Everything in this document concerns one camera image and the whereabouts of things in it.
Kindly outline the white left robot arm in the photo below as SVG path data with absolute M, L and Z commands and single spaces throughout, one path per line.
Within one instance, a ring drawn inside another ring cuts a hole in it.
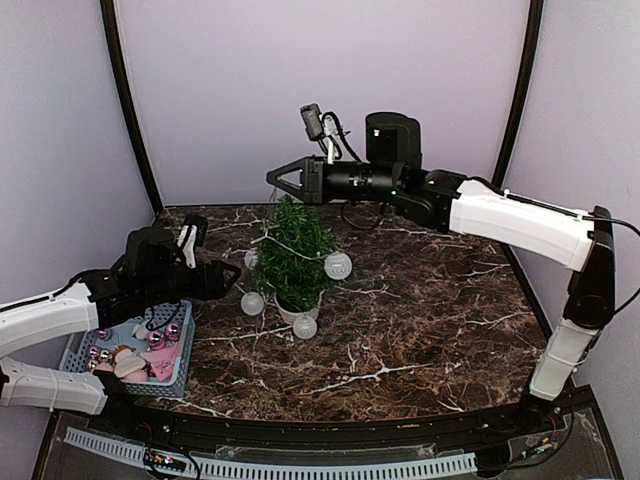
M 240 268 L 216 260 L 200 263 L 196 250 L 208 222 L 190 215 L 181 231 L 144 227 L 129 233 L 124 254 L 108 269 L 76 274 L 40 296 L 1 308 L 1 404 L 101 413 L 120 436 L 141 427 L 140 412 L 124 399 L 125 384 L 106 371 L 67 373 L 11 359 L 11 354 L 54 338 L 104 330 L 139 317 L 155 305 L 226 296 Z

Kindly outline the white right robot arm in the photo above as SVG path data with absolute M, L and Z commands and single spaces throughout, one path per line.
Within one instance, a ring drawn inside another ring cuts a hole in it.
M 268 184 L 309 205 L 371 201 L 438 231 L 481 237 L 543 257 L 571 278 L 559 323 L 530 376 L 527 398 L 510 413 L 521 434 L 549 416 L 589 348 L 614 317 L 613 219 L 602 207 L 571 209 L 503 190 L 478 176 L 422 167 L 421 125 L 397 112 L 365 118 L 365 155 L 339 160 L 327 146 L 267 173 Z

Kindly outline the small green christmas tree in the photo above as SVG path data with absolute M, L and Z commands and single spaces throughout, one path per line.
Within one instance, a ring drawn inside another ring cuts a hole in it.
M 322 294 L 339 284 L 326 273 L 325 260 L 340 250 L 336 235 L 319 224 L 316 209 L 283 196 L 270 206 L 254 244 L 252 289 L 272 299 L 288 325 L 305 315 L 316 319 Z

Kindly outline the white ball string lights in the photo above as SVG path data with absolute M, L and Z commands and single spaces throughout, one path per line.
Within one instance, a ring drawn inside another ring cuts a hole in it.
M 351 276 L 351 257 L 341 251 L 333 232 L 316 224 L 266 225 L 251 244 L 254 249 L 245 262 L 253 289 L 274 299 L 296 337 L 311 339 L 318 330 L 323 294 Z

